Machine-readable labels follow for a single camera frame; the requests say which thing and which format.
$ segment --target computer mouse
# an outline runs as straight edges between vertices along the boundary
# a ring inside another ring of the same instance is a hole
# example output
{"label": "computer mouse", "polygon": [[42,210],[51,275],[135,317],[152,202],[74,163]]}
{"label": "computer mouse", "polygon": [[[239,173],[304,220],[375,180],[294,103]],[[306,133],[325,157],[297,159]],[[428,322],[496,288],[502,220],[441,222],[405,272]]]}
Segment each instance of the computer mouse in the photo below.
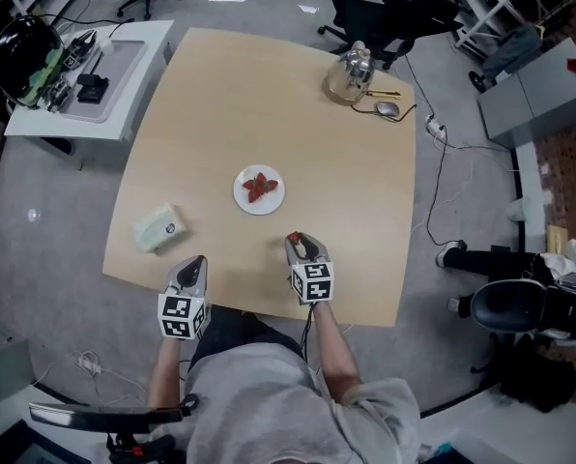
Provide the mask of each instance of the computer mouse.
{"label": "computer mouse", "polygon": [[400,107],[393,101],[378,101],[376,110],[384,117],[397,117],[400,114]]}

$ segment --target black pants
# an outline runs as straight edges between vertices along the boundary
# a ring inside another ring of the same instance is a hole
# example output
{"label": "black pants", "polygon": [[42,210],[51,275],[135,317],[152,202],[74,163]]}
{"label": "black pants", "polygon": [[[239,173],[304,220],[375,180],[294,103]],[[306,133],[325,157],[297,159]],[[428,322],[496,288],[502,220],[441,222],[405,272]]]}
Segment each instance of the black pants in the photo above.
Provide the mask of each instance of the black pants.
{"label": "black pants", "polygon": [[[486,275],[490,281],[531,278],[545,285],[552,282],[552,274],[539,254],[531,252],[468,251],[450,249],[443,258],[448,268]],[[458,314],[471,316],[473,294],[459,298]]]}
{"label": "black pants", "polygon": [[189,369],[192,369],[202,358],[212,354],[260,342],[283,345],[302,357],[301,347],[293,338],[261,322],[255,314],[213,305],[211,323],[202,334]]}

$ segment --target sneaker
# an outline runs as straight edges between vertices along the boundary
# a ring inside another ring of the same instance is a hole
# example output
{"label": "sneaker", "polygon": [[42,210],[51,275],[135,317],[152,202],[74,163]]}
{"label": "sneaker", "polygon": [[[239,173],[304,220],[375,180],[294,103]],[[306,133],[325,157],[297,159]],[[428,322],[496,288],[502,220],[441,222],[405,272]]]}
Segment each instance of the sneaker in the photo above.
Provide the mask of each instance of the sneaker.
{"label": "sneaker", "polygon": [[460,300],[458,298],[451,298],[446,302],[446,310],[452,313],[457,313],[460,308]]}
{"label": "sneaker", "polygon": [[479,75],[476,72],[470,71],[469,72],[469,79],[471,80],[471,84],[475,86],[475,89],[481,94],[486,92],[486,85],[485,85],[485,77],[483,75]]}
{"label": "sneaker", "polygon": [[462,249],[465,250],[466,249],[466,243],[464,241],[451,241],[450,243],[447,243],[445,245],[445,248],[439,252],[436,255],[436,264],[441,267],[444,268],[445,267],[445,262],[443,261],[443,258],[445,258],[446,253],[450,250],[450,249]]}

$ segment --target white cloth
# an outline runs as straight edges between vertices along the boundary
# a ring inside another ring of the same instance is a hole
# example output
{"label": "white cloth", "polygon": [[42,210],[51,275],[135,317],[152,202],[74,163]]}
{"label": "white cloth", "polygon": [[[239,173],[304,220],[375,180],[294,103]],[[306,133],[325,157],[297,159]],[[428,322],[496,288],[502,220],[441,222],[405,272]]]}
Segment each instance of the white cloth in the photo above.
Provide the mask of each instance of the white cloth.
{"label": "white cloth", "polygon": [[550,269],[554,280],[569,274],[576,274],[576,240],[567,243],[565,256],[544,252],[541,254],[544,263]]}
{"label": "white cloth", "polygon": [[185,393],[190,418],[161,426],[188,464],[413,464],[419,410],[404,380],[363,384],[341,404],[323,395],[307,364],[285,347],[248,344],[201,360]]}

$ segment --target floor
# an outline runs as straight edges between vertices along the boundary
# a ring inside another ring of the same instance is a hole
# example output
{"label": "floor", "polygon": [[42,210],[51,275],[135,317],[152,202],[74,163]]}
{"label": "floor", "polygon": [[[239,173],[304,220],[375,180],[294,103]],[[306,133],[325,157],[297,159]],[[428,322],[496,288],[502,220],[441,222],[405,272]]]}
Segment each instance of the floor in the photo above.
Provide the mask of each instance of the floor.
{"label": "floor", "polygon": [[[125,0],[92,0],[83,17],[115,18]],[[86,0],[75,0],[67,15],[77,16]],[[303,12],[299,5],[318,9]],[[191,26],[212,27],[280,38],[324,49],[331,38],[316,28],[331,23],[331,0],[154,0],[154,19],[175,19],[176,45]],[[143,4],[125,17],[143,16]],[[451,36],[417,42],[410,61],[427,98],[446,124],[451,143],[486,143],[467,72],[470,57],[454,49]],[[391,73],[414,82],[400,59]],[[423,224],[432,202],[441,152],[422,119],[429,113],[418,99],[417,185],[414,231],[397,323],[393,328],[344,326],[365,380],[399,376],[408,380],[422,410],[476,388],[469,373],[488,360],[488,332],[446,312],[446,299],[473,291],[483,277],[435,266],[438,248]],[[96,385],[76,367],[71,352],[96,352],[109,367],[144,386],[160,343],[156,293],[101,274],[105,239],[121,175],[126,145],[81,147],[86,163],[70,170],[23,140],[10,139],[0,165],[0,323],[29,339],[37,376],[76,400],[98,404],[139,404],[136,385],[102,373]],[[517,229],[505,215],[514,198],[507,154],[473,149],[446,157],[430,228],[440,241],[463,238],[469,247],[516,246]],[[267,318],[271,325],[299,338],[303,322]],[[309,352],[315,352],[310,335]],[[188,342],[183,359],[195,343]],[[310,356],[317,367],[317,359]],[[184,373],[187,364],[183,364]]]}

